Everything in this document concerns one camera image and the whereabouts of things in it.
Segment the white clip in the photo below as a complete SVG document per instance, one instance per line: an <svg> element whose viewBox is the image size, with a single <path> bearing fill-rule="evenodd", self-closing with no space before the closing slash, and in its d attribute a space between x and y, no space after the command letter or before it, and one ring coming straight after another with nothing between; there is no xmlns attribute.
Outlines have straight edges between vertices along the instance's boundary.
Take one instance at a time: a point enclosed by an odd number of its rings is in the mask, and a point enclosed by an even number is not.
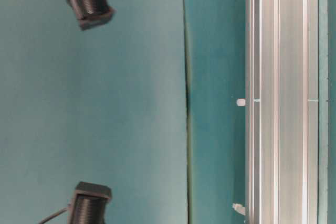
<svg viewBox="0 0 336 224"><path fill-rule="evenodd" d="M245 105L246 105L246 100L245 100L245 99L238 99L238 100L237 100L237 105L238 105L239 107L245 107Z"/></svg>
<svg viewBox="0 0 336 224"><path fill-rule="evenodd" d="M245 207L243 207L241 204L233 204L232 208L239 214L245 216Z"/></svg>

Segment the dark gap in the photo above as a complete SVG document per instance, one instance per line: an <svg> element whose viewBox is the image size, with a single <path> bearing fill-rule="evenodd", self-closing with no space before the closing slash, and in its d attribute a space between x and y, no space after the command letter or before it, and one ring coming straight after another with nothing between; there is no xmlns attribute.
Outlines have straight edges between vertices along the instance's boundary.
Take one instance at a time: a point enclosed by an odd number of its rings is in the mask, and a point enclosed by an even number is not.
<svg viewBox="0 0 336 224"><path fill-rule="evenodd" d="M186 97L186 132L187 132L187 223L192 223L192 148L191 148L191 119L190 119L190 56L188 49L188 31L185 13L185 0L183 0L183 28L184 28L184 67L185 67L185 97Z"/></svg>

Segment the teal panel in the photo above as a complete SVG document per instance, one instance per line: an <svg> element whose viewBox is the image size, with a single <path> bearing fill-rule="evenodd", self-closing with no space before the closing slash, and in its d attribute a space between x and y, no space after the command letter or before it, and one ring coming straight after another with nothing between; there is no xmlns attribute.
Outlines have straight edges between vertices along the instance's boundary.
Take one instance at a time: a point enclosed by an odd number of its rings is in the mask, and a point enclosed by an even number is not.
<svg viewBox="0 0 336 224"><path fill-rule="evenodd" d="M328 0L319 0L319 223L328 221Z"/></svg>
<svg viewBox="0 0 336 224"><path fill-rule="evenodd" d="M187 222L183 0L109 2L81 32L65 0L0 0L0 223L80 180L112 187L106 223Z"/></svg>
<svg viewBox="0 0 336 224"><path fill-rule="evenodd" d="M328 0L329 22L329 164L328 223L336 223L336 1Z"/></svg>
<svg viewBox="0 0 336 224"><path fill-rule="evenodd" d="M242 224L245 0L185 0L192 224Z"/></svg>

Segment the metal track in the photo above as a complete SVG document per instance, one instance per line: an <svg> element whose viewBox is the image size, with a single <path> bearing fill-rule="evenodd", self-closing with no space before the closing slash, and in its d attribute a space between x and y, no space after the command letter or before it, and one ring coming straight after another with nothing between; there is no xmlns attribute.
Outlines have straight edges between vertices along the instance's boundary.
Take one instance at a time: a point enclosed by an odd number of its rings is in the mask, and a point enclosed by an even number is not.
<svg viewBox="0 0 336 224"><path fill-rule="evenodd" d="M318 0L246 2L246 219L316 224Z"/></svg>

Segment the teal surface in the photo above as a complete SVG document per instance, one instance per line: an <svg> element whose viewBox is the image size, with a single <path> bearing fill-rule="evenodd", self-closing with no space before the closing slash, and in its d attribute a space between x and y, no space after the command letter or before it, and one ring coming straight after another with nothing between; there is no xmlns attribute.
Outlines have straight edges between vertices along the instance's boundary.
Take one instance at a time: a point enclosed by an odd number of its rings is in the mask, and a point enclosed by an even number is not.
<svg viewBox="0 0 336 224"><path fill-rule="evenodd" d="M328 224L336 223L336 0L328 0L329 22L329 164Z"/></svg>
<svg viewBox="0 0 336 224"><path fill-rule="evenodd" d="M319 223L328 221L328 0L319 0Z"/></svg>
<svg viewBox="0 0 336 224"><path fill-rule="evenodd" d="M185 0L192 224L242 224L245 0Z"/></svg>
<svg viewBox="0 0 336 224"><path fill-rule="evenodd" d="M106 223L187 222L183 0L109 2L81 32L65 0L0 0L0 223L80 180L112 187Z"/></svg>

